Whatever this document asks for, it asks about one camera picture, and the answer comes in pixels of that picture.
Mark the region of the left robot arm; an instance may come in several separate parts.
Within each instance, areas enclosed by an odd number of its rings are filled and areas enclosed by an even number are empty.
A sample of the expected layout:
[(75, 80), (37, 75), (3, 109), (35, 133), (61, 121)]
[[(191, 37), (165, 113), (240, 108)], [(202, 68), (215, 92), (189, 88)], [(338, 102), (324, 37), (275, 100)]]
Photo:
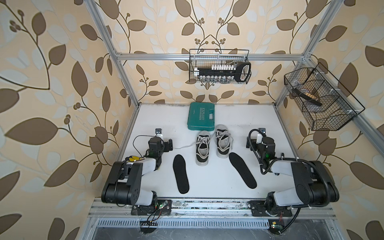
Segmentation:
[(124, 161), (115, 162), (102, 190), (102, 202), (118, 206), (137, 205), (156, 208), (157, 193), (141, 188), (142, 177), (158, 170), (163, 154), (172, 150), (173, 140), (165, 142), (160, 137), (152, 137), (143, 157), (137, 160), (127, 157)]

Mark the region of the yellow tape on arm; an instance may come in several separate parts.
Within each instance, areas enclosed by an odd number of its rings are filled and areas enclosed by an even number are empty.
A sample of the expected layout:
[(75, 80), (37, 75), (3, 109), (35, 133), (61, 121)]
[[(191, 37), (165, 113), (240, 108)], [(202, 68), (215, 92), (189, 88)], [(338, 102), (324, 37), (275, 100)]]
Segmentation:
[(136, 161), (141, 161), (144, 160), (145, 158), (143, 157), (138, 157), (138, 156), (129, 156), (125, 158), (125, 161), (127, 162), (136, 162)]

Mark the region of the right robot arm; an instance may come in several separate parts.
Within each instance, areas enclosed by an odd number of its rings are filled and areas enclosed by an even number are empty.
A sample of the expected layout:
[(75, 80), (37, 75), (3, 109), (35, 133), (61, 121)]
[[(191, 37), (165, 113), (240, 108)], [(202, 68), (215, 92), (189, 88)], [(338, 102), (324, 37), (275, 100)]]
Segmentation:
[(247, 148), (257, 157), (262, 175), (273, 173), (292, 177), (292, 188), (270, 192), (265, 206), (268, 210), (277, 207), (326, 207), (340, 199), (334, 180), (319, 161), (286, 158), (282, 153), (276, 157), (275, 141), (258, 134), (256, 139), (247, 137)]

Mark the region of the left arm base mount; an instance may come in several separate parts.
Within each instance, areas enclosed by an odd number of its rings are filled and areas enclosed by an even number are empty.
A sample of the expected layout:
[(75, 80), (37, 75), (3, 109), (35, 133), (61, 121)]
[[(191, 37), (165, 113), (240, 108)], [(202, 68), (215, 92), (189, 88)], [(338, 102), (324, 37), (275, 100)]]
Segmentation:
[(154, 200), (151, 205), (134, 205), (131, 210), (132, 216), (149, 216), (150, 214), (159, 214), (169, 216), (172, 211), (173, 201), (170, 199)]

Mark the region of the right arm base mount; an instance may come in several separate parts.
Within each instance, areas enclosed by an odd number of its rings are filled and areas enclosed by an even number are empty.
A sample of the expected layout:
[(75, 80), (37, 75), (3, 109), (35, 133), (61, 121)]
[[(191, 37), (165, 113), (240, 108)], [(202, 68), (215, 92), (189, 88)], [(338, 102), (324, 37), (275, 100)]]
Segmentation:
[(266, 200), (253, 200), (248, 202), (248, 208), (253, 217), (292, 217), (289, 207), (280, 207), (275, 203), (267, 203)]

